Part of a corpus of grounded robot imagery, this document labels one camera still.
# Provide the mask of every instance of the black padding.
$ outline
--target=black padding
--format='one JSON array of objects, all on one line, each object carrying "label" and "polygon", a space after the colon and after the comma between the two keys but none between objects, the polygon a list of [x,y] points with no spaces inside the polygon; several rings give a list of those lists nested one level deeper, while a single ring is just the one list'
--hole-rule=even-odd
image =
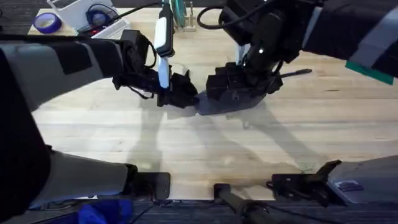
[{"label": "black padding", "polygon": [[398,42],[392,44],[379,57],[373,68],[398,78]]},{"label": "black padding", "polygon": [[57,53],[65,75],[82,71],[92,66],[90,55],[84,45],[75,42],[46,44]]},{"label": "black padding", "polygon": [[89,45],[105,78],[123,73],[122,59],[116,45],[111,41],[92,40]]},{"label": "black padding", "polygon": [[348,60],[377,23],[397,6],[395,0],[330,0],[304,51]]},{"label": "black padding", "polygon": [[50,155],[0,48],[0,222],[22,215],[50,173]]}]

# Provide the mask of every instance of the blue tape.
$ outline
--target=blue tape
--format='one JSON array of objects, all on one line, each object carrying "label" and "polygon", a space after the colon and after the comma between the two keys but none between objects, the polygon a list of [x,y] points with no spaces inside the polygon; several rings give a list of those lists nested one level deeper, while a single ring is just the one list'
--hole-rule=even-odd
[{"label": "blue tape", "polygon": [[33,26],[42,34],[52,34],[61,28],[62,21],[54,13],[46,12],[35,18]]}]

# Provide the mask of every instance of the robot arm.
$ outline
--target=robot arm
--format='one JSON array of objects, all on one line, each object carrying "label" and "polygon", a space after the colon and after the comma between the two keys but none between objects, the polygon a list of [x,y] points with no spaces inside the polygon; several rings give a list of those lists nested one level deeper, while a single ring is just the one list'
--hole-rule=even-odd
[{"label": "robot arm", "polygon": [[[227,63],[210,75],[198,95],[200,114],[257,105],[283,85],[279,73],[301,50],[350,60],[398,77],[398,20],[395,1],[228,0],[198,15],[205,29],[224,29],[238,44],[250,44],[241,65]],[[201,22],[222,9],[218,25]]]}]

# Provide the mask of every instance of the black mount bracket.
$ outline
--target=black mount bracket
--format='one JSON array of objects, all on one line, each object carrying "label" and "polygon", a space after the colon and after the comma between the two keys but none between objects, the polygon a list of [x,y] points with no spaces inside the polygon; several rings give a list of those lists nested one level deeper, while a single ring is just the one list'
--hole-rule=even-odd
[{"label": "black mount bracket", "polygon": [[323,207],[329,204],[346,206],[327,184],[329,173],[339,164],[340,160],[327,162],[316,174],[274,174],[267,187],[274,192],[276,200],[305,199]]}]

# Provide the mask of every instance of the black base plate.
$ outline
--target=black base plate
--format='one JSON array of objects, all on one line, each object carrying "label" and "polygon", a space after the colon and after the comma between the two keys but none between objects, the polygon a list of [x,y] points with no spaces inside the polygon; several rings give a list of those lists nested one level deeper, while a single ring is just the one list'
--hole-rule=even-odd
[{"label": "black base plate", "polygon": [[329,204],[345,205],[327,184],[308,183],[306,178],[312,174],[274,174],[269,186],[278,201],[309,200],[327,207]]}]

